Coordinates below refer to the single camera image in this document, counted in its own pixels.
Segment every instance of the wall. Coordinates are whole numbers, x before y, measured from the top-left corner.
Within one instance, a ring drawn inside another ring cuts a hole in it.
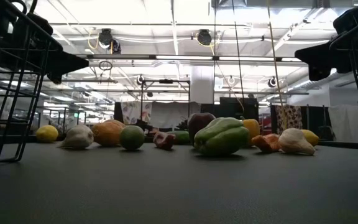
[[[321,86],[319,90],[309,90],[309,95],[292,95],[287,99],[287,104],[294,106],[329,106],[329,85]]]
[[[358,91],[356,88],[331,87],[329,90],[331,106],[355,105],[358,106]]]

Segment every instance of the metal beam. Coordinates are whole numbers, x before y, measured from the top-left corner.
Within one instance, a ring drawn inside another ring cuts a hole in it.
[[[21,90],[24,91],[32,91],[31,89],[25,89],[21,88]],[[71,90],[43,90],[43,91],[55,91],[55,92],[66,92],[66,91],[95,91],[100,93],[140,93],[141,90],[111,90],[111,89],[103,89],[103,90],[77,90],[77,89],[71,89]],[[144,90],[144,93],[187,93],[185,90]],[[233,93],[241,93],[241,91],[215,91],[215,93],[226,93],[226,94],[233,94]],[[260,95],[271,95],[271,94],[278,94],[277,92],[258,92],[258,91],[245,91],[244,94],[260,94]],[[300,93],[300,92],[289,92],[289,93],[281,93],[282,95],[309,95],[309,93]]]
[[[169,23],[160,23],[160,24],[149,24],[149,23],[50,23],[51,26],[71,26],[71,27],[99,27],[99,28],[105,28],[109,26],[166,26],[171,27],[172,24]],[[214,24],[181,24],[177,23],[176,26],[214,26]],[[232,27],[234,28],[234,24],[216,24],[216,27]],[[237,27],[248,27],[250,28],[250,25],[247,24],[238,24]]]

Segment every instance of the wire basket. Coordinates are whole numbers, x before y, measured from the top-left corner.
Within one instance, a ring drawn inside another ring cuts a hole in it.
[[[21,44],[7,41],[5,37],[0,38],[0,76],[4,75],[9,79],[0,82],[0,162],[17,162],[23,156],[31,131],[46,73],[48,55],[51,51],[62,50],[62,48],[56,40],[10,2],[0,0],[1,6],[22,21],[24,31],[19,41]],[[34,47],[33,43],[35,35],[38,41],[37,47]],[[31,85],[25,85],[22,81],[26,76],[34,79]],[[27,102],[27,107],[21,108],[24,109],[24,114],[16,116],[16,107],[21,101]],[[15,153],[9,156],[3,153],[7,142],[17,143]]]

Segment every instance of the gray table surface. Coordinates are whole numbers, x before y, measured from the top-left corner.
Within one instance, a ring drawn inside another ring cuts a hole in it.
[[[207,159],[190,146],[55,146],[0,165],[0,223],[358,223],[355,149]]]

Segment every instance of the ceiling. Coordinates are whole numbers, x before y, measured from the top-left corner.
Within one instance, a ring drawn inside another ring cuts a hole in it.
[[[35,13],[49,21],[54,29],[53,37],[71,54],[110,54],[96,42],[101,29],[110,28],[121,45],[122,55],[271,57],[273,39],[277,57],[294,57],[296,50],[324,43],[335,36],[333,20],[353,5],[352,1],[331,1],[332,6],[338,7],[323,9],[313,8],[312,1],[306,0],[281,1],[282,5],[273,1],[270,9],[273,35],[270,35],[268,10],[258,6],[261,2],[264,1],[248,1],[253,7],[235,7],[235,15],[231,7],[222,7],[215,15],[211,0],[39,0]],[[209,29],[213,47],[198,43],[195,36],[200,29]],[[109,59],[113,68],[103,71],[99,68],[101,61],[103,59],[91,60],[90,68],[67,74],[62,85],[46,82],[43,93],[86,101],[78,90],[103,90],[100,94],[106,96],[108,92],[111,100],[135,100],[140,99],[139,93],[124,92],[140,89],[136,83],[140,74],[147,80],[189,80],[192,67],[201,65],[180,60]],[[281,84],[289,86],[305,77],[305,68],[307,65],[301,62],[279,63],[277,72]],[[233,81],[229,86],[223,80],[219,91],[241,89],[238,62],[218,61],[214,71],[217,78]],[[243,62],[241,73],[244,91],[274,91],[267,86],[268,80],[275,76],[272,62]],[[156,83],[148,90],[165,91],[146,97],[148,100],[188,99],[187,83],[183,86]],[[229,94],[216,92],[215,100],[220,96]]]

